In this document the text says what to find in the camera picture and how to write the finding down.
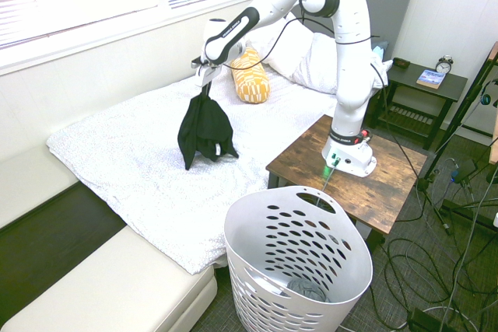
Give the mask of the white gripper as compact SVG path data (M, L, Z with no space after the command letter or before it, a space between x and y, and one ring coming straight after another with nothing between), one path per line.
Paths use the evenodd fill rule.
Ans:
M195 85L197 87L202 87L202 96L210 95L212 80L216 78L221 71L221 66L211 67L209 65L202 65L197 68Z

